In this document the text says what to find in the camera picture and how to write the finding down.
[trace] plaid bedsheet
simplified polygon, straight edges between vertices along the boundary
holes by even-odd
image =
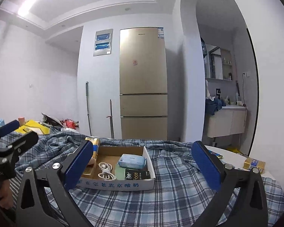
[[[0,147],[19,138],[11,133],[0,141]],[[54,162],[62,162],[74,152],[85,135],[71,131],[41,135],[16,165],[17,176],[11,180],[14,204],[25,168],[43,169]],[[76,187],[70,190],[80,210],[94,226],[190,227],[214,196],[190,155],[191,144],[173,141],[143,141],[100,139],[102,145],[146,146],[155,174],[154,190],[117,192]],[[263,178],[268,222],[272,226],[284,212],[284,193],[278,182]],[[50,189],[46,188],[50,203],[58,209]],[[239,190],[234,194],[221,217],[226,221]]]

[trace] white table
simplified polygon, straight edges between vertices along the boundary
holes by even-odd
[[[245,161],[245,157],[240,155],[240,154],[236,154],[236,153],[233,153],[231,151],[228,151],[228,150],[224,150],[224,149],[221,149],[221,148],[216,148],[216,147],[211,147],[211,146],[205,146],[208,150],[211,150],[215,153],[218,153],[220,155],[223,155],[223,158],[222,160],[225,162],[225,163],[228,163],[228,164],[232,164],[235,168],[240,168],[240,169],[243,169],[245,171],[248,171],[246,169],[243,168],[243,165],[244,165],[244,161]],[[276,180],[271,174],[270,172],[268,172],[266,169],[264,169],[264,173],[261,174],[262,177],[269,177],[273,180]]]

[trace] refrigerator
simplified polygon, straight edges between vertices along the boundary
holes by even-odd
[[[161,27],[120,31],[122,139],[167,139],[167,72]]]

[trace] red package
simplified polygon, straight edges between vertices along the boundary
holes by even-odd
[[[72,120],[66,120],[65,123],[66,123],[66,127],[72,128],[72,129],[76,129],[74,121],[72,121]]]

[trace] blue tissue package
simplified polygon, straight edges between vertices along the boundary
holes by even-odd
[[[123,168],[142,170],[146,166],[146,159],[140,155],[122,154],[118,164]]]

